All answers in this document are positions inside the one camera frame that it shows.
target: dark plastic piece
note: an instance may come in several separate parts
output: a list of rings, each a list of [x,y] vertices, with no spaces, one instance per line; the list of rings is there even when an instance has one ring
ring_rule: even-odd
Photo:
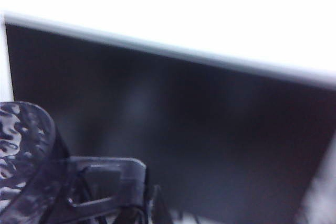
[[[143,224],[148,220],[146,166],[134,158],[69,157],[53,120],[34,104],[1,103],[0,165],[2,224],[76,222],[118,209],[118,222],[128,211]],[[86,190],[76,188],[76,178],[90,169],[119,172],[119,189],[108,198],[75,203],[72,191]]]

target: white background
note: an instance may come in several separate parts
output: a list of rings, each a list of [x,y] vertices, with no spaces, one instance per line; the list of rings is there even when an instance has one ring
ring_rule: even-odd
[[[0,0],[0,9],[336,83],[336,0]]]

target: black screen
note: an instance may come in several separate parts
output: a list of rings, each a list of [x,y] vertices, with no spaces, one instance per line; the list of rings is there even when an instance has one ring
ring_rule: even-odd
[[[166,203],[291,223],[336,125],[336,92],[7,25],[16,100],[72,155],[144,161]]]

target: textured plastic object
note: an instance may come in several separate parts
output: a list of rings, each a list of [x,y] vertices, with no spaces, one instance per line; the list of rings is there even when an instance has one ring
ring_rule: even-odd
[[[125,207],[145,213],[146,166],[140,161],[69,157],[51,117],[31,103],[1,103],[0,127],[2,224],[67,223]],[[119,191],[75,204],[71,189],[84,169],[120,172]]]
[[[51,117],[25,102],[0,106],[0,219],[36,223],[66,179],[68,157]]]

